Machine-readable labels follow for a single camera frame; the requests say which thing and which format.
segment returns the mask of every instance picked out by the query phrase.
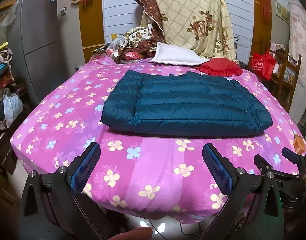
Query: bed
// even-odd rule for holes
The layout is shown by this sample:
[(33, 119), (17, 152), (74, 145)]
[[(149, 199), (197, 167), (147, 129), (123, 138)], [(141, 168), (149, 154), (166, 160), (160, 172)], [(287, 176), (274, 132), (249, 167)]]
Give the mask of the bed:
[(278, 101), (244, 70), (237, 80), (271, 113), (274, 124), (253, 138), (159, 138), (117, 133), (101, 123), (103, 102), (129, 69), (151, 75), (181, 75), (195, 68), (152, 64), (115, 64), (109, 57), (91, 60), (50, 93), (11, 138), (26, 171), (54, 172), (69, 165), (92, 142), (101, 146), (101, 158), (83, 192), (108, 209), (143, 218), (166, 215), (194, 223), (218, 212), (223, 195), (202, 159), (202, 147), (212, 143), (235, 167), (259, 174), (255, 154), (275, 169), (297, 174), (281, 155), (299, 130)]

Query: refrigerator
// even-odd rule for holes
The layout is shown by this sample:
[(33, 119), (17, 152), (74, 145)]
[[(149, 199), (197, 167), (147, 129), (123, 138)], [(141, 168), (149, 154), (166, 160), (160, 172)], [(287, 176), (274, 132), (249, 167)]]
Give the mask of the refrigerator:
[(57, 0), (19, 0), (6, 28), (12, 73), (26, 85), (31, 107), (69, 78), (60, 41)]

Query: blue gripper pad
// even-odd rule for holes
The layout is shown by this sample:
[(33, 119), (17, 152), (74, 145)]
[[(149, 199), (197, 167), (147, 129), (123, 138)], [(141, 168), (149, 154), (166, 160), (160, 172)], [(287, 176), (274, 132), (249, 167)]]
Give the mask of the blue gripper pad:
[(230, 196), (237, 181), (235, 167), (211, 144), (203, 147), (203, 160), (222, 194)]
[(282, 156), (284, 156), (286, 159), (288, 159), (293, 164), (299, 163), (299, 156), (286, 147), (283, 148), (282, 150)]
[(73, 196), (82, 192), (100, 156), (100, 145), (92, 142), (81, 156), (75, 157), (71, 162), (66, 181), (71, 188), (71, 194)]

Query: white paneled wall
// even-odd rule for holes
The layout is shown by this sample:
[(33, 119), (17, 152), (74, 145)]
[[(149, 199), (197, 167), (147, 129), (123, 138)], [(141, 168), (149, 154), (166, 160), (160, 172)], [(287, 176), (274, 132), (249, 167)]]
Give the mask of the white paneled wall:
[(111, 41), (111, 34), (119, 38), (131, 28), (141, 23), (143, 7), (134, 0), (103, 0), (104, 35), (106, 42)]
[(237, 59), (248, 64), (253, 39), (254, 0), (226, 0), (234, 36), (238, 36)]
[[(254, 2), (253, 0), (226, 0), (231, 15), (234, 36), (238, 36), (238, 59), (248, 63), (253, 37)], [(143, 8), (134, 0), (104, 0), (104, 26), (106, 41), (111, 41), (111, 34), (118, 37), (138, 27), (141, 23)]]

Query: pink floral cloth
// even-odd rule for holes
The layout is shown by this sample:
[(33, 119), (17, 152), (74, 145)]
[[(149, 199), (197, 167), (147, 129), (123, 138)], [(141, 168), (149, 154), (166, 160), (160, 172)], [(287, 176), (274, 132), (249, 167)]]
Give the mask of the pink floral cloth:
[(119, 212), (158, 219), (172, 216), (193, 223), (218, 212), (221, 194), (202, 158), (202, 147), (213, 143), (235, 167), (259, 174), (255, 154), (275, 169), (294, 173), (297, 167), (282, 157), (283, 147), (294, 150), (299, 130), (277, 100), (243, 71), (233, 76), (271, 113), (273, 126), (263, 135), (239, 139), (187, 139), (140, 137), (113, 133), (100, 122), (103, 103), (129, 69), (151, 75), (181, 75), (194, 68), (151, 64), (116, 65), (109, 57), (87, 63), (67, 82), (50, 93), (11, 138), (12, 147), (26, 171), (54, 172), (96, 141), (101, 146), (84, 193), (96, 203)]
[(297, 0), (289, 0), (291, 24), (289, 54), (298, 61), (302, 55), (299, 77), (296, 84), (290, 116), (295, 123), (299, 123), (306, 110), (306, 11)]
[(305, 80), (306, 84), (306, 11), (297, 0), (289, 0), (291, 13), (291, 30), (289, 53), (298, 60), (302, 56), (299, 76)]

